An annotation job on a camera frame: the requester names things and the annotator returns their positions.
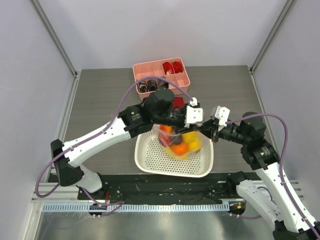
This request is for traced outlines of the yellow lemon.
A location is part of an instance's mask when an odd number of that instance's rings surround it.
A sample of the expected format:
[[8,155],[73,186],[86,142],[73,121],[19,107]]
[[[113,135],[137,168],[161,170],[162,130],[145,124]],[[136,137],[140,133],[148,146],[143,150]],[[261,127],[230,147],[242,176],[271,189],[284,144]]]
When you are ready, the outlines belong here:
[[185,143],[190,144],[197,139],[197,132],[191,131],[182,134],[182,139]]

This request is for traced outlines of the small dark plum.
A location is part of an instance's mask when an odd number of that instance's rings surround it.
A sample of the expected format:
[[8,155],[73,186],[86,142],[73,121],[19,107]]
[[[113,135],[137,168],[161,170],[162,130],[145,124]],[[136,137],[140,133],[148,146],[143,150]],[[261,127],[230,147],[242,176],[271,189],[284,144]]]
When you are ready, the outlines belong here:
[[173,136],[171,138],[171,144],[172,145],[180,145],[183,142],[182,135]]

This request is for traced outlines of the red yellow mango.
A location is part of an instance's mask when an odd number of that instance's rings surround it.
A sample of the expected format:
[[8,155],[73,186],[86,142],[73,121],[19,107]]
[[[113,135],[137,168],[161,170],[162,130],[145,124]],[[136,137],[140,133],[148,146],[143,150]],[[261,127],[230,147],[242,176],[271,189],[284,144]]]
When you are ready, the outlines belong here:
[[165,148],[171,145],[171,136],[166,133],[158,133],[158,141]]

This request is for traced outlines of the clear zip top bag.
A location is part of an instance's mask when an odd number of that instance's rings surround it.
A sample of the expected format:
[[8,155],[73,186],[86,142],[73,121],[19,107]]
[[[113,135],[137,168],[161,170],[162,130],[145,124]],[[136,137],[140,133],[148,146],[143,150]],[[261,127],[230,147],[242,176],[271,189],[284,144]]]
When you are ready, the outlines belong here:
[[178,133],[178,128],[163,124],[152,127],[158,142],[172,158],[184,160],[202,148],[201,135],[197,131]]

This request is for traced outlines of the orange fruit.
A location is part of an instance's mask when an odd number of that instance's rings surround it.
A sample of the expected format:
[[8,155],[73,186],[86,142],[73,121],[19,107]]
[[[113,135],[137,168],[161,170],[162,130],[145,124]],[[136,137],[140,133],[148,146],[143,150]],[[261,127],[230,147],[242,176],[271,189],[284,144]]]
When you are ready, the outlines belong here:
[[180,145],[171,145],[170,146],[171,151],[177,155],[177,156],[183,156],[188,153],[189,148],[188,144],[186,142],[182,142]]

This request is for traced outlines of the yellow banana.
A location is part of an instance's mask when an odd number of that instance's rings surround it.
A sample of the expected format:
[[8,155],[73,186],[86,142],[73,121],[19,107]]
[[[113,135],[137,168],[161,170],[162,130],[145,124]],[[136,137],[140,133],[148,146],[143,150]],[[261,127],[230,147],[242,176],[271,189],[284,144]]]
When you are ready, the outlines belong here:
[[175,159],[175,160],[185,160],[185,159],[189,156],[189,154],[190,154],[190,152],[188,151],[187,154],[182,155],[182,156],[175,155],[175,154],[171,151],[170,146],[164,147],[163,149],[164,149],[164,151],[165,151],[171,158],[173,158],[173,159]]

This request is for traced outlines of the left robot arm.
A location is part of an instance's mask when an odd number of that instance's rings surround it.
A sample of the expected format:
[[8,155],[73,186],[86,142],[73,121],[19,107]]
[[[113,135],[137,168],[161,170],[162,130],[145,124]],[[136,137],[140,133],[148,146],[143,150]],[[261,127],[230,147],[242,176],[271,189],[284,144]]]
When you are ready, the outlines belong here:
[[83,163],[112,145],[149,132],[155,124],[185,127],[187,105],[174,108],[174,98],[171,90],[161,89],[141,103],[116,113],[110,122],[82,137],[69,142],[52,141],[50,148],[59,185],[77,185],[93,198],[102,199],[107,188],[101,175],[84,167]]

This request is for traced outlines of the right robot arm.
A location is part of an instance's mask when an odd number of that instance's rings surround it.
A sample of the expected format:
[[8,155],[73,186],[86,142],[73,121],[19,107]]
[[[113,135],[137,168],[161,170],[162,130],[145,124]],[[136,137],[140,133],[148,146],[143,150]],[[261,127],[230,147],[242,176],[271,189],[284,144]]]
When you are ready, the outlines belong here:
[[284,120],[275,114],[284,128],[282,152],[265,139],[266,113],[246,112],[237,120],[228,119],[225,107],[214,109],[211,119],[204,123],[192,124],[194,131],[216,143],[219,139],[241,145],[241,155],[245,162],[262,180],[270,197],[266,197],[242,173],[235,173],[227,179],[226,193],[233,198],[244,198],[270,224],[275,240],[318,240],[320,223],[307,210],[292,187],[284,171],[284,155],[287,148],[288,128]]

